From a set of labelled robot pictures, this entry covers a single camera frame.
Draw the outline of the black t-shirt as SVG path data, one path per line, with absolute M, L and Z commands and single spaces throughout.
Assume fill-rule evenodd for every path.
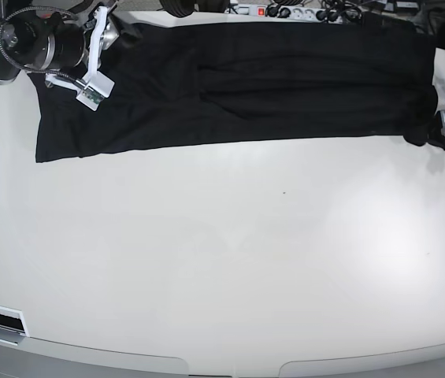
M 102 53 L 111 95 L 96 111 L 31 75 L 39 163 L 129 150 L 275 139 L 402 136 L 429 126 L 432 38 L 308 23 L 138 24 L 136 47 Z

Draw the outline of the white power strip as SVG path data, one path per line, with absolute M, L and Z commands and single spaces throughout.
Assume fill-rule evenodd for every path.
M 293 20 L 306 23 L 347 24 L 344 16 L 334 18 L 333 10 L 326 13 L 325 1 L 300 1 L 296 5 L 279 5 L 273 1 L 243 2 L 230 1 L 226 14 L 277 20 Z

